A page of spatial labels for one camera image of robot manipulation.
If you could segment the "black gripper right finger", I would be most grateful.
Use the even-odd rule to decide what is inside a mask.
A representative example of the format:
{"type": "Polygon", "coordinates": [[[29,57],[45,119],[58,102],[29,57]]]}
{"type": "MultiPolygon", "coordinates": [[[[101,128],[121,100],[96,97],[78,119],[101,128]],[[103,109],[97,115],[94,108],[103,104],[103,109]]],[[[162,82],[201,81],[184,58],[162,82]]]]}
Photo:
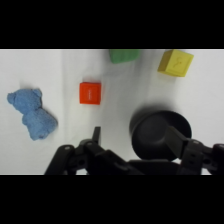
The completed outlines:
{"type": "Polygon", "coordinates": [[[198,140],[185,137],[174,127],[167,128],[165,142],[181,160],[178,175],[200,175],[202,169],[212,175],[224,175],[224,144],[207,147],[198,140]]]}

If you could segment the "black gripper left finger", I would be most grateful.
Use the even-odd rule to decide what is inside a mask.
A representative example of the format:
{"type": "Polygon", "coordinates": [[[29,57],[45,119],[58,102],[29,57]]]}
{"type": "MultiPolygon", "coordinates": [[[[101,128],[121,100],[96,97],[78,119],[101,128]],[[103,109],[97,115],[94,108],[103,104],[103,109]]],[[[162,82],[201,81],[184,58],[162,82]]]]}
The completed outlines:
{"type": "Polygon", "coordinates": [[[95,127],[90,139],[82,140],[77,147],[60,146],[46,175],[75,175],[85,169],[90,175],[131,175],[134,168],[111,150],[100,146],[101,128],[95,127]]]}

